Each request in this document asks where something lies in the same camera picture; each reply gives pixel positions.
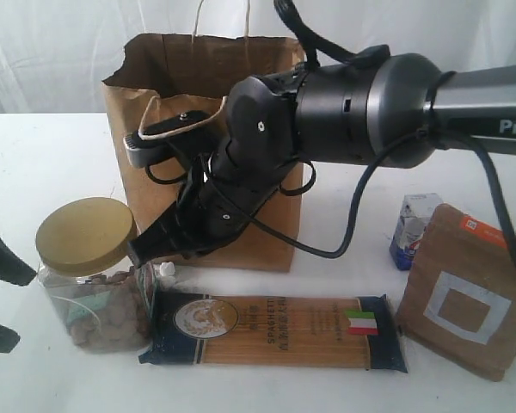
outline small carton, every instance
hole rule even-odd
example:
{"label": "small carton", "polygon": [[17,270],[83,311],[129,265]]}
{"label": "small carton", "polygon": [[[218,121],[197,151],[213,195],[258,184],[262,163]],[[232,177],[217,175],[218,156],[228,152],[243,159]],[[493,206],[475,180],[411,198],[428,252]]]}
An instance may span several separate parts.
{"label": "small carton", "polygon": [[402,210],[390,245],[390,254],[401,270],[411,269],[422,234],[433,211],[443,201],[437,194],[415,194],[403,197]]}

